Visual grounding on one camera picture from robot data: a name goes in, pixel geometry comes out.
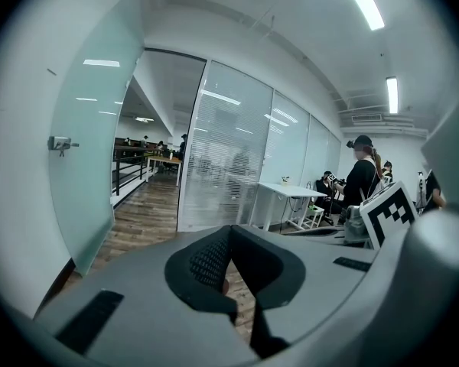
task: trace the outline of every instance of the mesh panel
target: mesh panel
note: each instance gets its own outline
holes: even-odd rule
[[[228,237],[225,237],[194,254],[189,260],[189,270],[201,284],[221,291],[229,263],[230,245]]]

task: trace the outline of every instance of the black cap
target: black cap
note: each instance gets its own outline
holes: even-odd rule
[[[353,143],[353,145],[357,144],[369,145],[370,147],[372,147],[373,141],[370,139],[369,136],[360,135],[358,138],[355,139],[355,142]]]

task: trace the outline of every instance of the air conditioner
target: air conditioner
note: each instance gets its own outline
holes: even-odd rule
[[[380,114],[352,115],[352,122],[379,122],[383,120]]]

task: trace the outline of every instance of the desk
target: desk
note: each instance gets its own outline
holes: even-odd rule
[[[153,173],[155,172],[155,167],[156,167],[156,162],[164,162],[164,163],[172,163],[172,164],[178,164],[178,171],[177,171],[177,183],[175,186],[178,186],[178,183],[181,178],[181,165],[182,161],[179,161],[177,158],[164,158],[162,156],[148,156],[148,170],[146,172],[146,182],[148,182],[148,178],[150,177],[150,161],[154,161],[155,163],[153,164]]]
[[[256,184],[256,176],[246,176],[228,173],[227,177],[229,180],[236,182],[242,187],[241,191],[239,192],[238,214],[236,215],[235,221],[235,224],[240,224],[242,221],[243,209],[245,208],[245,201],[246,195],[248,193],[248,188]]]
[[[257,191],[257,197],[255,198],[255,202],[253,204],[252,215],[250,216],[249,226],[252,225],[256,203],[259,198],[258,195],[259,195],[260,187],[272,191],[270,203],[269,203],[269,206],[267,207],[267,214],[265,216],[265,223],[263,226],[264,231],[268,231],[270,227],[270,222],[272,220],[272,214],[274,212],[275,196],[277,195],[285,196],[286,198],[287,197],[307,197],[307,199],[305,199],[306,206],[303,205],[304,207],[303,216],[299,219],[298,224],[294,222],[290,222],[293,226],[296,226],[299,229],[303,229],[302,223],[303,223],[304,218],[306,217],[306,212],[307,212],[306,209],[308,208],[309,200],[312,197],[326,197],[327,196],[326,194],[317,192],[315,190],[306,189],[305,187],[296,187],[294,185],[282,186],[279,183],[259,182],[259,190]]]

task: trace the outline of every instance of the frosted glass panel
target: frosted glass panel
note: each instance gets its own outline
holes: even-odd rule
[[[51,135],[80,144],[64,157],[50,151],[49,168],[60,230],[81,274],[88,272],[114,221],[112,150],[119,103],[144,48],[139,7],[139,0],[121,0],[93,29],[65,77],[54,112]]]
[[[301,185],[306,186],[321,178],[327,170],[328,138],[330,132],[315,117],[309,122],[308,148]]]
[[[299,185],[308,143],[309,113],[275,92],[261,182]]]
[[[327,169],[333,174],[338,172],[338,162],[340,161],[340,140],[330,133],[328,141]]]
[[[211,63],[195,129],[189,132],[193,141],[179,231],[248,221],[269,130],[264,115],[271,104],[270,87]]]

